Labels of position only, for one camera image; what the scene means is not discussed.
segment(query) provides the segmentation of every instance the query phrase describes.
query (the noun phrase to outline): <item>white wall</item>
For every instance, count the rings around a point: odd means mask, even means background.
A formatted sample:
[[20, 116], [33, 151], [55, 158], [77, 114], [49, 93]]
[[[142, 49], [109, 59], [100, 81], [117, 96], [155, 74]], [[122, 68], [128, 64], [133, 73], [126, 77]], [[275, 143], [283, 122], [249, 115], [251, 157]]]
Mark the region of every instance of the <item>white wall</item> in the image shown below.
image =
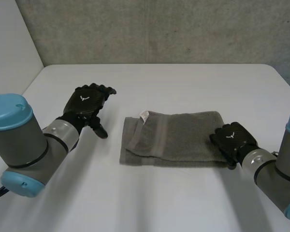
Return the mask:
[[14, 0], [0, 0], [0, 93], [22, 94], [43, 64]]

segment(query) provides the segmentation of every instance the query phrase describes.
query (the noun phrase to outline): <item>concrete wall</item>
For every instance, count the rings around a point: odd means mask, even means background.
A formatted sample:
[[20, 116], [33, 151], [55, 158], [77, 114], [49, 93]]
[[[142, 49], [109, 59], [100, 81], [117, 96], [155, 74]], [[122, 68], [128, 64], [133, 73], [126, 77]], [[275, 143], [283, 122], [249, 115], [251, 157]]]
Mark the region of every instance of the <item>concrete wall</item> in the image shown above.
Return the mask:
[[0, 0], [0, 93], [22, 94], [43, 64], [14, 0]]
[[290, 84], [290, 0], [16, 0], [44, 65], [264, 63]]

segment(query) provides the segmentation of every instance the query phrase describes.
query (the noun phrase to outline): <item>gray wall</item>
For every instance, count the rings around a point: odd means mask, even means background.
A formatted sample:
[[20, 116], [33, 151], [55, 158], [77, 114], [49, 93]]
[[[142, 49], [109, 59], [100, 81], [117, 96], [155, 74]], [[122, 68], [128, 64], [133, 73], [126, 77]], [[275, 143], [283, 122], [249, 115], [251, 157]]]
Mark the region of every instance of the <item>gray wall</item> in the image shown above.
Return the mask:
[[290, 84], [290, 0], [16, 0], [45, 66], [263, 63]]

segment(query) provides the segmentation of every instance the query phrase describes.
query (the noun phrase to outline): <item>black ring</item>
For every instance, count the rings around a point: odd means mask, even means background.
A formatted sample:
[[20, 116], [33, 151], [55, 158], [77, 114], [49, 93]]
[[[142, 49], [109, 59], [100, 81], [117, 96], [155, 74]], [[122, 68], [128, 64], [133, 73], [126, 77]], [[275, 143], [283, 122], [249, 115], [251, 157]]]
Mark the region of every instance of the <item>black ring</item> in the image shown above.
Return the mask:
[[67, 154], [69, 153], [69, 149], [68, 149], [68, 146], [64, 143], [64, 141], [62, 141], [60, 138], [54, 136], [53, 134], [49, 134], [49, 133], [45, 133], [44, 134], [46, 137], [49, 137], [49, 138], [52, 138], [52, 139], [55, 139], [58, 143], [60, 143], [63, 148], [66, 150]]
[[47, 154], [47, 152], [48, 152], [48, 141], [46, 141], [46, 142], [47, 142], [47, 146], [46, 146], [45, 151], [44, 151], [44, 152], [43, 152], [43, 153], [42, 153], [38, 158], [36, 158], [35, 160], [30, 161], [30, 162], [25, 163], [25, 164], [22, 164], [22, 165], [10, 165], [10, 164], [8, 164], [8, 166], [9, 166], [10, 168], [27, 168], [27, 167], [29, 167], [29, 166], [31, 166], [31, 165], [33, 165], [33, 164], [39, 162], [41, 159], [44, 158], [44, 156], [45, 156], [45, 155]]
[[255, 175], [253, 176], [253, 180], [255, 181], [255, 184], [257, 185], [257, 177], [258, 177], [258, 174], [259, 172], [261, 171], [262, 168], [264, 168], [266, 165], [268, 165], [269, 163], [273, 163], [273, 162], [276, 162], [275, 159], [271, 159], [269, 161], [266, 161], [265, 163], [263, 163], [255, 172]]
[[275, 166], [275, 171], [276, 171], [277, 174], [280, 175], [282, 178], [284, 178], [284, 179], [290, 181], [290, 176], [288, 176], [288, 175], [282, 173], [282, 172], [281, 172], [281, 171], [280, 171], [276, 166]]

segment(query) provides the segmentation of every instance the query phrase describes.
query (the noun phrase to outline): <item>white table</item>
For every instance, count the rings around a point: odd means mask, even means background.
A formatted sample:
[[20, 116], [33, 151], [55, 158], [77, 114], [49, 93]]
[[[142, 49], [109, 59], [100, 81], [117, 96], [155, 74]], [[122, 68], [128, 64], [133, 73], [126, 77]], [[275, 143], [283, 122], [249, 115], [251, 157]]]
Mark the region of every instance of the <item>white table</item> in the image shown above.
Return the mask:
[[[45, 190], [0, 198], [0, 232], [290, 232], [290, 221], [243, 174], [217, 168], [119, 164], [124, 118], [216, 110], [279, 150], [290, 87], [267, 65], [53, 65], [24, 94], [41, 127], [62, 114], [73, 90], [104, 84], [118, 92], [100, 112], [109, 133], [83, 130]], [[0, 175], [6, 168], [0, 159]]]

